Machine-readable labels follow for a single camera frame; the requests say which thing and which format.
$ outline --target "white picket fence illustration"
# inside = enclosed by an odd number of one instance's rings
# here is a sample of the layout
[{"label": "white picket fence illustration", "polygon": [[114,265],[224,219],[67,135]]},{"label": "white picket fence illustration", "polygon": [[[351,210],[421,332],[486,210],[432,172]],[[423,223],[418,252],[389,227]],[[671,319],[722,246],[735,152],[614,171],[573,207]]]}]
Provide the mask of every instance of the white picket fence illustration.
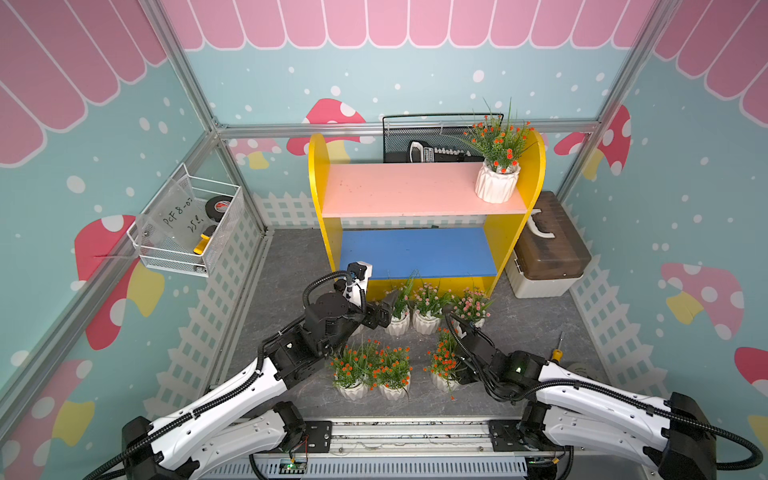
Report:
[{"label": "white picket fence illustration", "polygon": [[[569,216],[572,208],[572,204],[565,206]],[[571,220],[578,226],[578,216],[571,216]],[[592,242],[584,238],[585,230],[582,227],[578,232],[591,250]],[[664,385],[667,370],[654,367],[650,360],[653,346],[644,345],[637,338],[641,326],[629,320],[630,306],[619,303],[619,287],[608,283],[610,270],[601,270],[599,264],[600,255],[593,255],[584,276],[571,287],[571,295],[608,378],[621,389],[668,398]]]},{"label": "white picket fence illustration", "polygon": [[246,214],[208,277],[205,290],[197,291],[197,306],[187,309],[190,324],[179,329],[179,346],[168,350],[170,366],[157,374],[160,384],[157,395],[144,400],[150,420],[167,415],[204,394],[207,388],[204,379],[213,368],[219,340],[244,284],[248,263],[256,253],[258,237],[256,224]]},{"label": "white picket fence illustration", "polygon": [[[318,227],[317,212],[312,197],[304,192],[298,197],[285,193],[282,198],[270,194],[262,198],[253,194],[264,223],[274,228]],[[355,217],[342,218],[345,228],[403,228],[403,227],[480,227],[485,215],[445,215],[435,217]]]}]

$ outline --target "aluminum frame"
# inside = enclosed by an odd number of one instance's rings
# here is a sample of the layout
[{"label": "aluminum frame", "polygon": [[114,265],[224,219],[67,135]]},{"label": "aluminum frame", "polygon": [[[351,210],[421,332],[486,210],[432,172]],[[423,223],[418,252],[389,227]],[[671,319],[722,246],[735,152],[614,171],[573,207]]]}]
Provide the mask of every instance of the aluminum frame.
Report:
[{"label": "aluminum frame", "polygon": [[588,134],[584,145],[579,150],[573,164],[568,168],[568,172],[560,184],[560,188],[558,188],[558,200],[565,200],[571,190],[573,190],[578,176],[587,163],[587,159],[603,139],[603,135],[619,111],[621,102],[624,101],[630,88],[632,88],[635,80],[637,80],[637,76],[654,53],[656,43],[661,38],[661,34],[680,6],[680,3],[682,3],[682,0],[657,0],[654,9],[646,17],[637,44],[624,59],[620,74],[611,85],[610,94],[607,96],[598,114],[597,128]]}]

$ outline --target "white wire basket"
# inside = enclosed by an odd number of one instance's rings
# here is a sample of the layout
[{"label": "white wire basket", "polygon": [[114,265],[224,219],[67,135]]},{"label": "white wire basket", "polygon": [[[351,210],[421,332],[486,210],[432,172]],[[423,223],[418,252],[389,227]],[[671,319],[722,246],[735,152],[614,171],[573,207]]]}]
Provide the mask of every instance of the white wire basket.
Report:
[{"label": "white wire basket", "polygon": [[208,180],[202,177],[193,177],[189,174],[187,165],[181,164],[141,213],[151,214],[153,209],[162,203],[164,197],[169,194],[170,186],[172,185],[171,180],[178,182],[182,188],[190,187],[194,192],[194,201],[203,209],[205,209],[205,203],[213,197],[219,195],[232,197],[230,206],[224,213],[213,236],[208,241],[208,245],[205,246],[203,253],[190,252],[168,237],[158,245],[149,246],[146,243],[142,244],[144,237],[149,237],[153,232],[149,226],[140,229],[136,222],[128,228],[127,235],[138,252],[141,262],[147,268],[189,275],[210,276],[219,260],[221,252],[227,245],[227,242],[229,242],[230,236],[245,212],[242,189],[237,185]]}]

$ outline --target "screwdriver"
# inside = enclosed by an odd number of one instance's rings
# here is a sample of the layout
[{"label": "screwdriver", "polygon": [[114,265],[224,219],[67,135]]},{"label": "screwdriver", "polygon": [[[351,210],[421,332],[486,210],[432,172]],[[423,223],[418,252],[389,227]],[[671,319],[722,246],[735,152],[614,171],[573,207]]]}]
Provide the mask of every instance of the screwdriver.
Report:
[{"label": "screwdriver", "polygon": [[560,360],[563,358],[563,352],[560,350],[560,345],[563,343],[563,336],[565,336],[565,331],[560,332],[560,339],[558,340],[558,346],[552,350],[552,361],[556,363],[560,363]]}]

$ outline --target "wall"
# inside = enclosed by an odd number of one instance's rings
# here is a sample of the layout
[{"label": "wall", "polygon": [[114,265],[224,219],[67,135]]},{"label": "wall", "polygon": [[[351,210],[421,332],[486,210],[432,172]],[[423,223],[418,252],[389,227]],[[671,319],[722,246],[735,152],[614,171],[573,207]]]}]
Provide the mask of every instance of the wall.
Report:
[{"label": "wall", "polygon": [[[0,2],[0,43],[2,385],[203,128],[135,0]],[[226,178],[215,155],[200,174]],[[242,219],[209,279],[134,261],[3,443],[0,478],[81,478],[125,422],[197,398],[256,242]]]},{"label": "wall", "polygon": [[[164,6],[214,114],[238,125],[361,123],[386,114],[488,108],[506,113],[510,106],[519,118],[592,119],[653,3],[168,0]],[[265,221],[314,224],[303,145],[271,141],[279,152],[265,149],[264,159],[243,165]],[[339,161],[380,161],[380,142],[341,141],[332,154]],[[550,152],[545,188],[557,190],[572,158]],[[254,166],[257,172],[250,171]],[[407,221],[465,220],[482,222]]]},{"label": "wall", "polygon": [[[542,134],[547,150],[547,175],[544,190],[557,191],[568,172],[579,145],[572,149],[553,151],[551,141],[567,136]],[[315,207],[310,193],[308,158],[304,141],[289,138],[239,138],[228,143],[253,199],[266,225],[275,228],[307,228],[317,226]],[[327,139],[331,160],[336,163],[380,162],[381,137],[359,137],[352,140]],[[485,216],[355,218],[343,219],[348,227],[402,227],[403,225],[450,225],[473,227],[482,224]]]},{"label": "wall", "polygon": [[573,294],[612,382],[692,396],[763,449],[766,25],[765,1],[684,2],[564,202],[594,255]]}]

